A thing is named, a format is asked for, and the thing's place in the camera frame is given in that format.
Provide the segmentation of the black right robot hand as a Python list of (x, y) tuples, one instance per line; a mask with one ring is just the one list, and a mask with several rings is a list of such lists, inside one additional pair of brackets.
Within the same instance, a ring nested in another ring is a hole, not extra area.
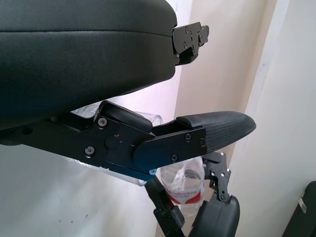
[[(206, 179), (214, 190), (210, 201), (204, 201), (189, 233), (190, 237), (234, 237), (236, 234), (240, 205), (235, 196), (228, 194), (231, 171), (227, 168), (226, 154), (212, 152), (202, 157), (206, 165)], [(172, 204), (166, 190), (158, 180), (146, 183), (145, 189), (155, 205), (154, 215), (166, 237), (183, 237), (181, 230), (185, 218), (180, 209)]]

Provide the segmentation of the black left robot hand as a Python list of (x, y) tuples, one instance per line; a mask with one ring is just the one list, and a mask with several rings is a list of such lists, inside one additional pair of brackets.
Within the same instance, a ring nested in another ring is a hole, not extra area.
[(149, 181), (153, 171), (250, 134), (238, 112), (159, 126), (109, 101), (171, 79), (208, 41), (164, 0), (3, 0), (0, 142)]

